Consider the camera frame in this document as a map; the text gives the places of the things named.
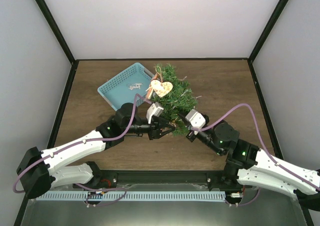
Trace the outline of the small green christmas tree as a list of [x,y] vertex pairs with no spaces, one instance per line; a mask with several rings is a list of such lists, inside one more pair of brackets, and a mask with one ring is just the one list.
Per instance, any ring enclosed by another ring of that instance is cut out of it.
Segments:
[[190,110],[195,109],[198,101],[193,94],[189,82],[185,78],[177,75],[175,66],[170,63],[167,63],[166,65],[158,63],[155,67],[156,66],[161,66],[164,81],[172,83],[173,89],[169,94],[162,98],[153,93],[151,100],[158,102],[163,106],[164,110],[161,117],[170,122],[175,121],[176,130],[171,134],[173,136],[185,135],[188,133],[188,129],[178,116],[178,113],[188,113]]

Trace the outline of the brown heart ornament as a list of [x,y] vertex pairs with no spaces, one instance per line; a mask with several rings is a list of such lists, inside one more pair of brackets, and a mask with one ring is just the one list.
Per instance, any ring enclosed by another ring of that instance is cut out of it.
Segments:
[[158,78],[153,81],[151,80],[150,84],[153,88],[153,93],[155,93],[158,97],[163,98],[172,91],[173,84],[169,81],[164,81],[161,66],[155,66],[155,73],[159,74]]

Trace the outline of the gingerbread figure ornament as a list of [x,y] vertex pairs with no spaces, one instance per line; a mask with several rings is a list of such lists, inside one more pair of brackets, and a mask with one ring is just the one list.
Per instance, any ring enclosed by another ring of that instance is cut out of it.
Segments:
[[[153,78],[151,79],[151,81],[157,80],[158,76],[159,76],[159,74],[156,72],[155,75],[153,76]],[[153,88],[152,88],[151,84],[149,84],[145,98],[150,100],[152,98],[152,95],[153,95]]]

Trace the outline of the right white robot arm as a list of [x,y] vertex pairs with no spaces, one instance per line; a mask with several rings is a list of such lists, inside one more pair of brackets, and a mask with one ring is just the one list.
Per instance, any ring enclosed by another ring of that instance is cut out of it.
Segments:
[[309,210],[320,210],[320,172],[299,167],[240,139],[240,133],[225,120],[205,130],[207,115],[191,110],[179,117],[189,129],[186,138],[200,140],[219,156],[226,156],[222,174],[223,184],[229,188],[253,186],[284,194]]

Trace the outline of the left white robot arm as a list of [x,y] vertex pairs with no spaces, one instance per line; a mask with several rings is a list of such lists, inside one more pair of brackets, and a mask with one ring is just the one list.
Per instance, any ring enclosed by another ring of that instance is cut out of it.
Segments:
[[157,140],[175,131],[175,126],[160,116],[163,109],[159,103],[151,104],[145,118],[139,117],[137,110],[133,103],[125,103],[106,122],[79,139],[45,150],[28,149],[16,170],[22,192],[28,199],[35,199],[62,185],[79,183],[97,188],[102,175],[96,163],[70,164],[122,143],[128,134],[146,134],[150,140]]

